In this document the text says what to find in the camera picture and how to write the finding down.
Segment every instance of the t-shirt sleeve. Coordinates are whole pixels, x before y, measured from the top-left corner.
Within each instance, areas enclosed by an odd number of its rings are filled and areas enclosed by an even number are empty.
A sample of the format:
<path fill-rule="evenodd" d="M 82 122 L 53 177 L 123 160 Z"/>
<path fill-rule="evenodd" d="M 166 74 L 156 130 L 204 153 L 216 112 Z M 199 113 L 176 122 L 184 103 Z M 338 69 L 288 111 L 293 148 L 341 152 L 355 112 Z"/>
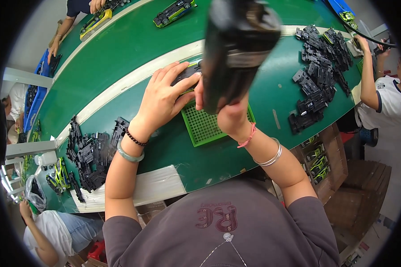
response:
<path fill-rule="evenodd" d="M 67 1 L 67 16 L 69 16 L 69 17 L 76 17 L 80 13 L 80 10 L 78 10 L 76 8 L 77 5 L 76 5 L 75 1 L 78 1 L 78 0 L 68 0 Z"/>
<path fill-rule="evenodd" d="M 107 262 L 110 267 L 118 266 L 122 254 L 141 232 L 140 224 L 133 218 L 114 216 L 102 226 L 106 243 Z"/>
<path fill-rule="evenodd" d="M 305 196 L 291 203 L 288 212 L 312 246 L 321 249 L 318 259 L 320 266 L 337 265 L 339 251 L 336 237 L 321 201 L 313 196 Z"/>
<path fill-rule="evenodd" d="M 401 117 L 401 93 L 388 89 L 376 91 L 379 100 L 378 113 L 389 117 Z"/>

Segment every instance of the silver bangle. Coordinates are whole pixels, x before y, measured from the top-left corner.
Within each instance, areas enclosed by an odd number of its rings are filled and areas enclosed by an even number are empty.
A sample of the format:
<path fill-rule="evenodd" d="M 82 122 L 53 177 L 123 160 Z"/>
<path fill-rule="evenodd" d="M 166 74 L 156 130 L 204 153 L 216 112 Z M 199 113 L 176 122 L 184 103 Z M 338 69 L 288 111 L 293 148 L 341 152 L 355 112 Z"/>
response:
<path fill-rule="evenodd" d="M 282 146 L 280 145 L 278 139 L 273 138 L 273 137 L 272 137 L 272 139 L 275 140 L 275 142 L 278 144 L 278 151 L 276 152 L 275 157 L 272 157 L 269 161 L 267 161 L 267 162 L 265 162 L 265 163 L 257 162 L 257 161 L 253 158 L 254 162 L 257 163 L 257 164 L 260 165 L 260 166 L 265 167 L 265 166 L 272 165 L 272 164 L 275 163 L 275 162 L 279 159 L 279 157 L 281 156 L 281 153 L 282 153 Z"/>
<path fill-rule="evenodd" d="M 129 156 L 125 151 L 123 151 L 123 149 L 122 149 L 122 141 L 120 141 L 119 143 L 118 143 L 118 151 L 119 151 L 119 154 L 124 158 L 124 159 L 126 159 L 126 160 L 128 160 L 128 161 L 130 161 L 130 162 L 140 162 L 140 161 L 142 161 L 143 160 L 143 158 L 144 158 L 144 150 L 143 150 L 143 152 L 141 153 L 141 156 L 139 156 L 139 157 L 132 157 L 132 156 Z"/>

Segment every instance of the black beaded bracelet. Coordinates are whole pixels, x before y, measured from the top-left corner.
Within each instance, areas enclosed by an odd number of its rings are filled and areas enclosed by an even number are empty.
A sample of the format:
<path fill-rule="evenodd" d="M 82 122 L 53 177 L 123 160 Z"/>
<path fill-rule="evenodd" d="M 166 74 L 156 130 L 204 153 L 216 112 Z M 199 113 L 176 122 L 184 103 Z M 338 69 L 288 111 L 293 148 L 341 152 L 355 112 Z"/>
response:
<path fill-rule="evenodd" d="M 125 129 L 125 132 L 126 132 L 126 134 L 128 135 L 128 137 L 129 137 L 132 141 L 135 142 L 135 144 L 137 144 L 137 145 L 139 145 L 139 146 L 142 146 L 142 147 L 147 146 L 147 144 L 148 144 L 149 141 L 147 141 L 146 143 L 141 143 L 140 141 L 137 141 L 137 140 L 129 133 L 128 128 Z"/>

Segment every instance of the white t-shirt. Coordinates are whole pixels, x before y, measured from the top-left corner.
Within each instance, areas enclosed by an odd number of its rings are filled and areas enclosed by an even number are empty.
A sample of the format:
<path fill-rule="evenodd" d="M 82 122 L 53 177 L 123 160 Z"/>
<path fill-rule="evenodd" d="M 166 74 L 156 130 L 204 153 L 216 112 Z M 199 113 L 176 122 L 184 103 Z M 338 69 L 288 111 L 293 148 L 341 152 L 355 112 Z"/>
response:
<path fill-rule="evenodd" d="M 55 267 L 63 267 L 67 263 L 68 257 L 75 254 L 71 247 L 73 241 L 64 222 L 56 211 L 44 211 L 35 219 L 35 224 L 58 253 L 59 259 Z M 28 227 L 25 228 L 24 243 L 27 245 L 32 255 L 38 259 L 40 264 L 42 266 L 47 266 L 37 255 L 35 248 L 37 248 L 38 245 Z"/>
<path fill-rule="evenodd" d="M 10 115 L 15 121 L 19 118 L 21 112 L 24 112 L 27 89 L 28 85 L 24 83 L 15 83 L 9 92 L 12 103 Z"/>
<path fill-rule="evenodd" d="M 371 130 L 380 127 L 395 126 L 401 123 L 401 91 L 397 78 L 385 76 L 377 79 L 376 94 L 379 98 L 379 109 L 375 110 L 362 103 L 355 108 L 355 119 L 359 127 Z"/>

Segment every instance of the denim shorts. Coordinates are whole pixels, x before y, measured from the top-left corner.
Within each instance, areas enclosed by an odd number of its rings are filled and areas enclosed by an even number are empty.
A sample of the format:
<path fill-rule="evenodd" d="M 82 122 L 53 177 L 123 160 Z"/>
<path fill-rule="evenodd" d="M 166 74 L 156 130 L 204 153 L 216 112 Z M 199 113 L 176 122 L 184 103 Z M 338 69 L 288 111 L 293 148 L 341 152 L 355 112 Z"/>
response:
<path fill-rule="evenodd" d="M 67 227 L 73 243 L 71 244 L 75 253 L 86 248 L 92 239 L 102 231 L 102 220 L 89 219 L 69 213 L 57 211 L 58 215 Z"/>

